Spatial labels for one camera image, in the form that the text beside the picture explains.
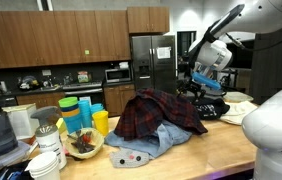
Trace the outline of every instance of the wooden table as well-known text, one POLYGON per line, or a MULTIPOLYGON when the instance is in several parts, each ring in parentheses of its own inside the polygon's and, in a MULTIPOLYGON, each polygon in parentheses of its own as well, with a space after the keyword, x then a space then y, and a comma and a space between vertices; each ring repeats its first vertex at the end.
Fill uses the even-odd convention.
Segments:
MULTIPOLYGON (((114 129, 119 117, 110 118, 114 129)), ((254 167, 256 147, 243 134, 241 126, 222 121, 203 121, 209 130, 201 136, 170 148, 163 155, 138 168, 114 168, 109 153, 118 148, 104 145, 90 159, 74 161, 67 157, 61 179, 196 179, 210 180, 254 167)), ((66 132, 61 136, 66 139, 66 132)))

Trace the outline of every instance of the blue cup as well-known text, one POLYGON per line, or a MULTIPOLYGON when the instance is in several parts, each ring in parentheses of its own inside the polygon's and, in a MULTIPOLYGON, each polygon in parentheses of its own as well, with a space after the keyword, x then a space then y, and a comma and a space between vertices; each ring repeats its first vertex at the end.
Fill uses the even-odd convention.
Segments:
POLYGON ((81 116, 82 116, 82 127, 83 128, 92 128, 91 114, 81 114, 81 116))
POLYGON ((90 104, 88 100, 80 100, 78 102, 80 112, 91 114, 90 112, 90 104))
POLYGON ((77 130, 80 130, 82 128, 81 127, 81 121, 82 121, 81 114, 77 114, 75 116, 70 116, 70 117, 63 117, 63 120, 67 126, 67 130, 69 134, 77 130))
POLYGON ((96 112, 99 112, 99 111, 103 111, 104 110, 104 107, 101 103, 97 103, 97 104, 93 104, 91 107, 90 107, 90 110, 91 110, 91 115, 96 113, 96 112))

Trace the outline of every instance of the backsplash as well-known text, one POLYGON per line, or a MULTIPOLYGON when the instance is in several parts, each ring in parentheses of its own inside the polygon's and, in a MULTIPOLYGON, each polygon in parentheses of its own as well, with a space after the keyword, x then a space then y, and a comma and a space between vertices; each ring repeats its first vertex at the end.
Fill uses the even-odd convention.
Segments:
POLYGON ((72 74, 73 82, 78 82, 78 71, 87 71, 91 73, 93 81, 102 81, 105 77, 104 70, 118 66, 120 62, 121 61, 0 69, 0 81, 5 81, 8 90, 13 91, 17 89, 18 77, 34 76, 38 81, 46 80, 47 76, 43 76, 42 70, 51 71, 50 77, 54 84, 63 85, 63 78, 70 73, 72 74))

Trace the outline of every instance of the microwave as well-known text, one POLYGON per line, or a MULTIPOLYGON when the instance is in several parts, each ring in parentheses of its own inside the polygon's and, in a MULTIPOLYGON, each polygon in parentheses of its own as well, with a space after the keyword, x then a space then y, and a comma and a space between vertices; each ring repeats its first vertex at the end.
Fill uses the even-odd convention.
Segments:
POLYGON ((107 83, 131 81, 130 68, 106 69, 105 79, 107 83))

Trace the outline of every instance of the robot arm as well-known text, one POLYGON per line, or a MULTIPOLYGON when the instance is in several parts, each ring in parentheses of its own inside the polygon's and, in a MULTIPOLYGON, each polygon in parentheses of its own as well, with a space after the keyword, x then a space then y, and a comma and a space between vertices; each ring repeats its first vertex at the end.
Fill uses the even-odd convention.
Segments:
POLYGON ((221 86, 209 79, 212 71, 221 71, 231 64, 232 53, 218 38, 233 31, 270 33, 282 28, 282 0, 254 0, 233 8, 214 22, 201 40, 189 49, 192 78, 213 89, 221 86))

